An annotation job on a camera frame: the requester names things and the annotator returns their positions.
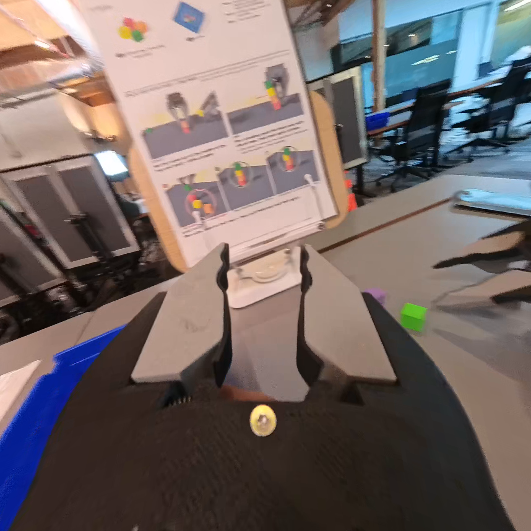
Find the white instruction sheet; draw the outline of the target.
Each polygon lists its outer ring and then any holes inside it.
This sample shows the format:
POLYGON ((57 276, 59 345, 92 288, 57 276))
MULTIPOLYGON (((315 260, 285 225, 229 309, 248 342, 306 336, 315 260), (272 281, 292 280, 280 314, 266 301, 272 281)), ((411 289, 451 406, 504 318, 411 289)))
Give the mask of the white instruction sheet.
POLYGON ((337 214, 283 1, 79 1, 189 261, 321 232, 337 214))

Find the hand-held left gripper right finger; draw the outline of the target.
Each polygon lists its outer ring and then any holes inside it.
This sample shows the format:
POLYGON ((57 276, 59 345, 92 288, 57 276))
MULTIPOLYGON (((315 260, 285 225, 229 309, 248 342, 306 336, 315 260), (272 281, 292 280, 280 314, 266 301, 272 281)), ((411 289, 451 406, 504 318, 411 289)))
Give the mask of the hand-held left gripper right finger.
POLYGON ((309 245, 301 248, 296 365, 318 381, 397 381, 360 289, 309 245))

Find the grey panel cabinet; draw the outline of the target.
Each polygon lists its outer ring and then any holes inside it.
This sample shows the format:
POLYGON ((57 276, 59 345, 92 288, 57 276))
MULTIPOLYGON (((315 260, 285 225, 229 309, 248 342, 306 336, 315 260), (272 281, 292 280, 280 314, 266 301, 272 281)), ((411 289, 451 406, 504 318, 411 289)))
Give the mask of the grey panel cabinet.
POLYGON ((134 291, 141 249, 95 155, 51 160, 1 172, 51 254, 100 301, 134 291))
POLYGON ((324 76, 307 84, 329 104, 344 170, 368 162, 368 140, 365 122, 362 72, 354 67, 324 76))

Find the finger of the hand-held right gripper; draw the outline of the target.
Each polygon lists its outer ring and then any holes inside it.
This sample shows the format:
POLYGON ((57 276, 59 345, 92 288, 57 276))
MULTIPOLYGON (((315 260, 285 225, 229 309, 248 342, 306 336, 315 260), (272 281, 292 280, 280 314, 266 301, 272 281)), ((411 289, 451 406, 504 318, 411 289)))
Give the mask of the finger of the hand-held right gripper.
POLYGON ((437 309, 483 309, 530 302, 530 272, 506 271, 440 295, 432 302, 437 309))
POLYGON ((473 265, 485 272, 500 274, 514 263, 522 263, 523 270, 530 270, 530 222, 517 223, 487 235, 432 268, 473 265))

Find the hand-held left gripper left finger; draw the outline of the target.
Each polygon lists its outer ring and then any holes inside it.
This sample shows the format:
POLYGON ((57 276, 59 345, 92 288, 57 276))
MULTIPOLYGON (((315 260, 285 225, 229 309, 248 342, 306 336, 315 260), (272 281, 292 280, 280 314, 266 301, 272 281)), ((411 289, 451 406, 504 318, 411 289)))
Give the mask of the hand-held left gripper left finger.
POLYGON ((132 371, 136 383, 224 383, 232 361, 229 245, 221 243, 167 291, 132 371))

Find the green foam cube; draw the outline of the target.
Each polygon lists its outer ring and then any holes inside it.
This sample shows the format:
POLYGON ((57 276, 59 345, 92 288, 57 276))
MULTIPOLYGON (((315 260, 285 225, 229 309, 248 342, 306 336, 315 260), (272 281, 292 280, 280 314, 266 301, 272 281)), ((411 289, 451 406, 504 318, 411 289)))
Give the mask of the green foam cube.
POLYGON ((415 332, 422 332, 428 309, 412 303, 405 303, 400 313, 400 323, 402 327, 415 332))

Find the shiny silver metal object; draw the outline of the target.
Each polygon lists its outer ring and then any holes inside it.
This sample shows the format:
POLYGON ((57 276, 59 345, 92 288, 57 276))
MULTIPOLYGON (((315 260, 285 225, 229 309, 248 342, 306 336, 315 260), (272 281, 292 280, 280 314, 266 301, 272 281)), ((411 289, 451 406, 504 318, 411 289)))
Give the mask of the shiny silver metal object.
POLYGON ((459 208, 530 217, 530 196, 463 189, 454 194, 451 202, 459 208))

